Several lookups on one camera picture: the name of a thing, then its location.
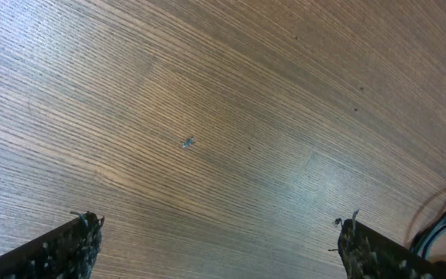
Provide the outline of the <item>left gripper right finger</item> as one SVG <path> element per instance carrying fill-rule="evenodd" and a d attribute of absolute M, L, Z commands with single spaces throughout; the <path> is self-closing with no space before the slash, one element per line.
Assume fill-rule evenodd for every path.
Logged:
<path fill-rule="evenodd" d="M 431 263 L 356 220 L 336 219 L 338 252 L 348 279 L 446 279 L 446 261 Z"/>

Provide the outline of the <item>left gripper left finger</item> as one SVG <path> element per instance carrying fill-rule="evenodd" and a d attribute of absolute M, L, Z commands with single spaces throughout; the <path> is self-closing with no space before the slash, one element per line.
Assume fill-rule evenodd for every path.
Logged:
<path fill-rule="evenodd" d="M 0 256 L 0 278 L 89 279 L 101 250 L 105 218 L 93 212 Z"/>

